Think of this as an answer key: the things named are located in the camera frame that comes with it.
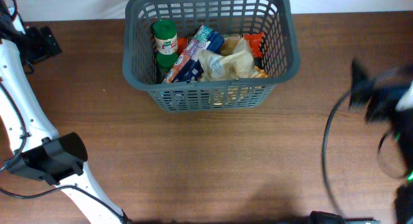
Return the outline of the grey plastic shopping basket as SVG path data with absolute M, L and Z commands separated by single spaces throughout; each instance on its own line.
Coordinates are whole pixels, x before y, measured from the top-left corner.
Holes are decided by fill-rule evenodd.
M 129 0 L 123 76 L 169 112 L 252 108 L 300 66 L 289 0 Z

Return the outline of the beige printed snack bag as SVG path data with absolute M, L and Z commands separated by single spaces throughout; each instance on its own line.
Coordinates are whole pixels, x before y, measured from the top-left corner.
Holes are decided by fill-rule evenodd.
M 252 78 L 267 78 L 268 74 L 260 69 L 258 66 L 254 67 Z M 233 106 L 238 99 L 243 99 L 249 92 L 250 87 L 241 87 L 230 86 L 226 93 L 224 92 L 215 92 L 214 94 L 214 105 L 221 106 Z

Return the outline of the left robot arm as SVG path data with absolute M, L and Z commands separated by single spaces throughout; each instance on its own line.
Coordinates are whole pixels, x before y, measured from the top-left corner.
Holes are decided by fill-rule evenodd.
M 52 186 L 32 196 L 5 189 L 1 189 L 1 193 L 32 199 L 62 191 L 91 223 L 131 223 L 93 177 L 88 153 L 79 135 L 59 134 L 26 78 L 34 73 L 34 64 L 61 52 L 47 26 L 24 26 L 18 5 L 8 7 L 6 1 L 1 0 L 1 121 L 13 154 L 1 165 L 1 171 Z

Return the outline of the clear bag of beige powder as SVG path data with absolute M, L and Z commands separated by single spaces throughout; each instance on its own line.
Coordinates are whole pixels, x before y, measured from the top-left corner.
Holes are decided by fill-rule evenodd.
M 200 81 L 228 81 L 252 77 L 254 58 L 248 42 L 241 38 L 232 54 L 222 56 L 209 50 L 199 53 L 203 69 Z

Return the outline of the orange spaghetti pasta packet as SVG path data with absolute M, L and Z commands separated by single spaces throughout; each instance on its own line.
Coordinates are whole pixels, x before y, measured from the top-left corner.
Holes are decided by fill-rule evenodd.
M 260 49 L 261 46 L 261 42 L 264 38 L 264 33 L 259 33 L 259 34 L 224 34 L 223 35 L 223 39 L 224 39 L 224 43 L 221 46 L 221 49 L 219 51 L 219 53 L 222 56 L 228 56 L 230 54 L 232 54 L 232 52 L 234 51 L 235 47 L 237 46 L 237 44 L 239 43 L 239 40 L 241 38 L 244 38 L 253 53 L 253 57 L 254 58 L 262 58 L 263 57 L 263 53 Z

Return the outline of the white blue tissue pack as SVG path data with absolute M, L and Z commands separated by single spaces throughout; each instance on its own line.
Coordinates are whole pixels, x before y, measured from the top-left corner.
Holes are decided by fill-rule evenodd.
M 199 62 L 200 51 L 209 50 L 218 53 L 224 42 L 218 32 L 202 25 L 179 55 L 163 83 L 197 81 L 203 73 Z

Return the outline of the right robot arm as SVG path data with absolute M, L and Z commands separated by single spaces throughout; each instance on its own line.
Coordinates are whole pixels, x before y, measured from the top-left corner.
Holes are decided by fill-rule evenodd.
M 411 76 L 412 65 L 402 65 L 392 68 L 382 74 L 370 77 L 364 65 L 356 58 L 351 63 L 352 84 L 330 111 L 323 133 L 321 145 L 321 170 L 323 183 L 328 198 L 336 213 L 313 211 L 308 217 L 309 223 L 373 223 L 373 219 L 348 219 L 344 217 L 332 191 L 327 176 L 327 143 L 333 118 L 341 104 L 349 98 L 349 107 L 366 106 L 365 121 L 389 121 L 390 130 L 385 132 L 380 139 L 376 156 L 379 157 L 381 149 L 389 136 L 399 147 L 406 166 L 406 172 L 398 176 L 406 182 L 396 190 L 394 207 L 397 223 L 412 223 L 412 85 L 386 85 L 376 87 L 384 80 L 396 76 Z

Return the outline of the green lid jar beige label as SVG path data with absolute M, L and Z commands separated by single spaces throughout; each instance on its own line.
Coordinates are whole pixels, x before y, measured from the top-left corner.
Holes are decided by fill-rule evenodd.
M 178 48 L 176 24 L 169 19 L 165 19 L 155 22 L 152 28 L 157 51 L 164 55 L 175 54 Z

